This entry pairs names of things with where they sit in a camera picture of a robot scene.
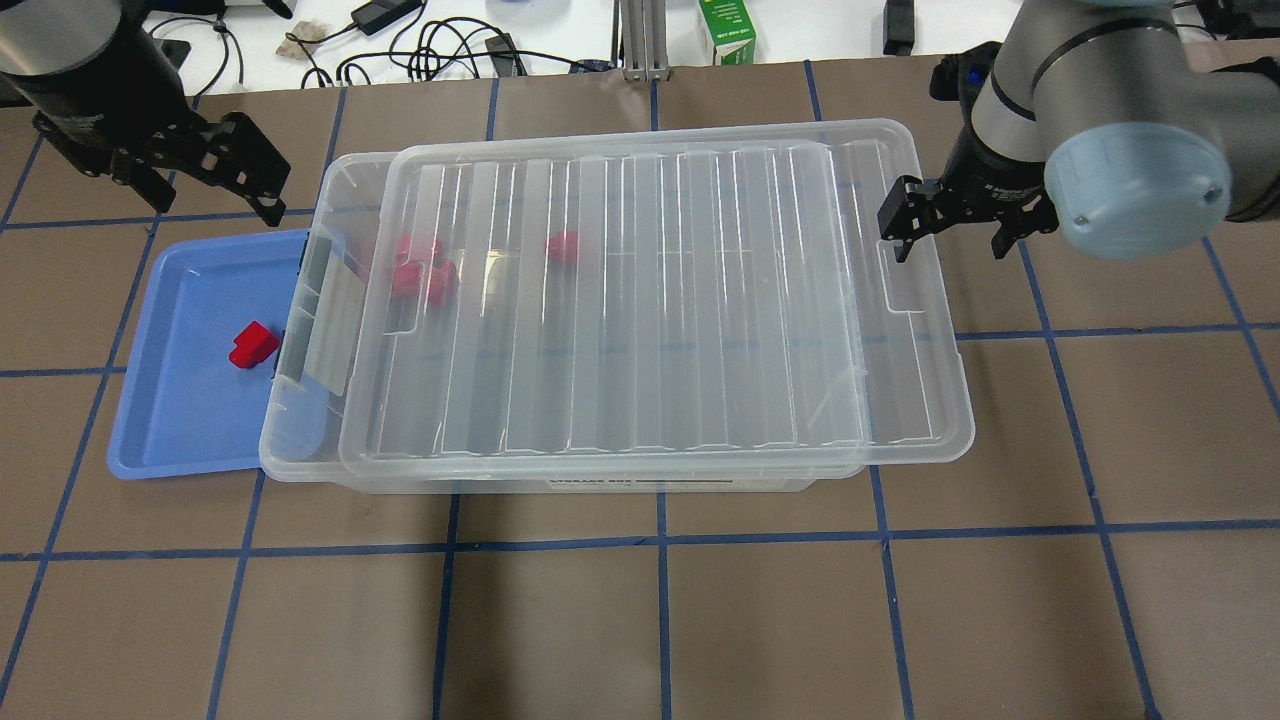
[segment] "green carton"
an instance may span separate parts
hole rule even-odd
[[[698,0],[707,47],[713,65],[750,65],[755,61],[755,26],[742,0]]]

